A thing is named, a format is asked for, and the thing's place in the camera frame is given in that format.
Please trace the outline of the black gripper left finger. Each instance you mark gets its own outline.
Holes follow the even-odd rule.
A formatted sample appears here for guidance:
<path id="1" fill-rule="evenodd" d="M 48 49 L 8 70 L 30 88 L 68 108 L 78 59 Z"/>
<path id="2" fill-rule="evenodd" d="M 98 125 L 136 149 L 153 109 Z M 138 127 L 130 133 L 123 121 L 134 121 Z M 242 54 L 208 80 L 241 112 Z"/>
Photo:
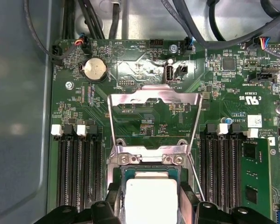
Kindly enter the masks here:
<path id="1" fill-rule="evenodd" d="M 120 224 L 121 185 L 111 183 L 103 201 L 94 202 L 90 208 L 78 212 L 77 208 L 62 205 L 36 221 L 37 224 Z"/>

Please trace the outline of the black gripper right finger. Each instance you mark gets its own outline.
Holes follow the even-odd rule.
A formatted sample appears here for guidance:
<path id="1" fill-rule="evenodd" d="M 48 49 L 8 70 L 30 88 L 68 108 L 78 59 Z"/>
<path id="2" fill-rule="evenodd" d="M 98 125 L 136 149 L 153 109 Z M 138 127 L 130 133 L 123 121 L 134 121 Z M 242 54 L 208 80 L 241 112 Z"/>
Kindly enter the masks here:
<path id="1" fill-rule="evenodd" d="M 200 201 L 186 182 L 180 183 L 179 209 L 186 224 L 273 224 L 274 221 L 248 207 L 226 213 L 211 202 Z"/>

